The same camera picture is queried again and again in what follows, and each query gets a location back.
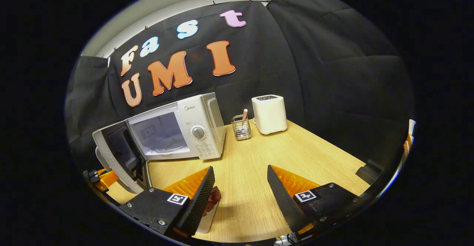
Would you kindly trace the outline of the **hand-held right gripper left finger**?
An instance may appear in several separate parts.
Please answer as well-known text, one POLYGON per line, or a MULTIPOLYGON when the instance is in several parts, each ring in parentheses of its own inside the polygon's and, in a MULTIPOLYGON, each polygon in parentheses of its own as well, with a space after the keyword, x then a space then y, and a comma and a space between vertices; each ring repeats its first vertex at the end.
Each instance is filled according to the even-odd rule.
POLYGON ((187 239, 197 231, 214 183, 209 166, 165 190, 149 187, 119 208, 163 236, 187 239))

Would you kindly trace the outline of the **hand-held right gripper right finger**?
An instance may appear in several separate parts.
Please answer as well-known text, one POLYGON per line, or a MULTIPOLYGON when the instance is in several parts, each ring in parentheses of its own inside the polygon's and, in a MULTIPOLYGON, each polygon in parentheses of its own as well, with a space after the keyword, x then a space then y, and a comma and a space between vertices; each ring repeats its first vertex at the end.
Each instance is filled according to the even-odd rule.
POLYGON ((371 202, 370 195, 357 195, 336 182, 314 182, 275 165, 268 165, 266 178, 286 224, 298 237, 342 226, 371 202))

